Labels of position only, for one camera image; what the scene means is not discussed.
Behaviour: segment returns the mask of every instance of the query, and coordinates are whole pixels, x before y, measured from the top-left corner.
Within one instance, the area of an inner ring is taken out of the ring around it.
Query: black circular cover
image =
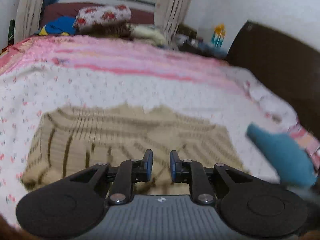
[[[104,198],[87,184],[50,186],[29,193],[17,205],[17,219],[29,233],[68,239],[89,231],[104,217]]]
[[[253,237],[283,237],[306,221],[308,209],[294,193],[276,185],[241,183],[231,188],[220,203],[225,222]]]

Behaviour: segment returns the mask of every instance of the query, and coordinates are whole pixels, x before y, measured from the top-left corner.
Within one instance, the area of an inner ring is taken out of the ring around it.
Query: white logo
[[[166,199],[164,197],[161,197],[161,198],[158,198],[157,201],[162,203],[162,202],[166,201]]]

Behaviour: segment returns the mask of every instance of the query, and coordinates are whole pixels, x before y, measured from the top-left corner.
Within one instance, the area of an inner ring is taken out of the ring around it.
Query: dark brown headboard
[[[249,69],[297,111],[320,138],[320,53],[283,33],[246,22],[228,52],[230,64]]]

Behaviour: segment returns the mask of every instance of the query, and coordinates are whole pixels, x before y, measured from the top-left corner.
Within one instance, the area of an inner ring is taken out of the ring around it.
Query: bed
[[[20,180],[40,117],[66,105],[128,103],[146,111],[166,105],[209,119],[226,126],[252,175],[278,181],[245,131],[251,122],[271,132],[283,127],[252,100],[238,82],[241,78],[231,78],[226,62],[78,35],[28,38],[12,46],[0,64],[0,211],[13,225],[16,204],[27,193]]]

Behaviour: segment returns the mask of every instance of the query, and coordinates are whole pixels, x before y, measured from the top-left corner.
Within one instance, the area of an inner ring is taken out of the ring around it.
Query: teal object
[[[289,135],[270,134],[251,123],[247,136],[276,169],[281,183],[304,188],[316,183],[310,158]]]

